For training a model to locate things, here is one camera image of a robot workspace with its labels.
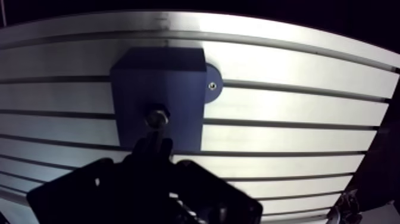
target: metal surface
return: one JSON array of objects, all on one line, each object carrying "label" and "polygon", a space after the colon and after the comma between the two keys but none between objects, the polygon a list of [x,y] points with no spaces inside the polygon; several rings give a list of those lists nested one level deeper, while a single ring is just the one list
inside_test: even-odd
[{"label": "metal surface", "polygon": [[175,155],[188,159],[221,178],[266,178],[355,172],[364,155],[333,157],[238,157]]},{"label": "metal surface", "polygon": [[174,30],[258,37],[334,49],[391,66],[400,64],[400,57],[396,53],[343,36],[276,21],[207,13],[126,12],[78,15],[4,29],[0,32],[3,37],[0,44],[76,33],[127,30]]},{"label": "metal surface", "polygon": [[1,198],[9,200],[7,197],[5,197],[4,194],[11,194],[11,195],[17,196],[17,197],[25,197],[25,193],[22,193],[20,191],[14,191],[14,190],[12,190],[10,188],[6,188],[6,187],[3,187],[3,186],[0,186]]},{"label": "metal surface", "polygon": [[328,222],[328,220],[327,219],[322,219],[322,220],[319,220],[319,221],[312,221],[312,222],[302,222],[302,223],[299,223],[299,224],[326,224]]},{"label": "metal surface", "polygon": [[[114,120],[0,114],[0,135],[118,146]],[[203,125],[201,149],[215,152],[301,153],[367,151],[375,130]],[[20,147],[5,147],[23,150]]]},{"label": "metal surface", "polygon": [[[0,185],[23,191],[101,157],[120,161],[111,66],[134,46],[203,48],[224,90],[206,105],[201,151],[174,161],[195,159],[271,199],[277,213],[264,218],[290,224],[333,205],[328,195],[368,150],[400,65],[398,54],[338,35],[203,13],[78,15],[0,37],[0,172],[12,176]],[[297,210],[320,197],[324,207]]]},{"label": "metal surface", "polygon": [[351,176],[290,181],[230,181],[234,187],[254,198],[301,196],[338,192],[346,188]]},{"label": "metal surface", "polygon": [[0,208],[10,223],[39,224],[30,207],[0,198]]},{"label": "metal surface", "polygon": [[280,214],[275,216],[263,216],[261,221],[264,222],[273,222],[280,220],[288,220],[288,219],[300,219],[303,217],[313,217],[313,216],[325,216],[328,214],[329,209],[317,210],[317,211],[306,211],[302,213],[294,213],[294,214]]},{"label": "metal surface", "polygon": [[[205,105],[204,117],[378,126],[387,107],[385,103],[355,99],[225,87],[218,99]],[[0,109],[114,112],[109,83],[0,85]]]},{"label": "metal surface", "polygon": [[331,194],[296,199],[266,200],[260,201],[260,203],[264,207],[264,214],[272,214],[329,207],[336,202],[339,196],[340,194]]},{"label": "metal surface", "polygon": [[206,61],[221,71],[223,79],[259,85],[288,85],[390,98],[398,80],[398,75],[389,71],[320,55],[255,45],[174,39],[102,39],[3,50],[0,51],[0,80],[106,76],[127,49],[137,46],[203,48]]}]

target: screw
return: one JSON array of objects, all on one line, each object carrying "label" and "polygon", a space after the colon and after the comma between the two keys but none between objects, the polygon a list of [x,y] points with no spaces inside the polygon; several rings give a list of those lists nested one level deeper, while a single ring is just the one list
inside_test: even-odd
[{"label": "screw", "polygon": [[208,84],[208,89],[210,90],[217,89],[217,84],[215,84],[215,82],[210,82],[210,84]]}]

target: black metal part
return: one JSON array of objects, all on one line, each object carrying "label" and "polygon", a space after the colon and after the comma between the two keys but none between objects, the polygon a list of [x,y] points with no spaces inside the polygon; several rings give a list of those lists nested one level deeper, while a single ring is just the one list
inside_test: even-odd
[{"label": "black metal part", "polygon": [[[162,131],[153,131],[137,142],[122,163],[114,164],[104,158],[30,191],[27,200],[38,221],[41,224],[260,222],[263,208],[257,200],[192,161],[171,163],[172,140],[162,137]],[[171,192],[179,198],[170,198]]]}]

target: bolt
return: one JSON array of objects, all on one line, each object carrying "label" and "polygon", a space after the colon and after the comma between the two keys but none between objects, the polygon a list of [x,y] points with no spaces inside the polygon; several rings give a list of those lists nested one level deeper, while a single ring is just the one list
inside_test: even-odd
[{"label": "bolt", "polygon": [[217,84],[215,84],[215,82],[210,82],[210,84],[208,84],[208,89],[210,90],[217,89]]},{"label": "bolt", "polygon": [[146,124],[155,129],[162,129],[168,124],[168,115],[164,110],[152,110],[146,116]]}]

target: blue bracket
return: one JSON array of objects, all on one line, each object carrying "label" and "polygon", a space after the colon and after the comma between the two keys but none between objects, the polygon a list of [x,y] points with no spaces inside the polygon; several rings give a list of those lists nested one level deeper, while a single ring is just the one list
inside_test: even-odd
[{"label": "blue bracket", "polygon": [[120,145],[127,150],[151,131],[145,113],[154,104],[170,112],[164,136],[174,151],[199,151],[204,104],[223,82],[200,48],[132,48],[111,68],[110,79]]}]

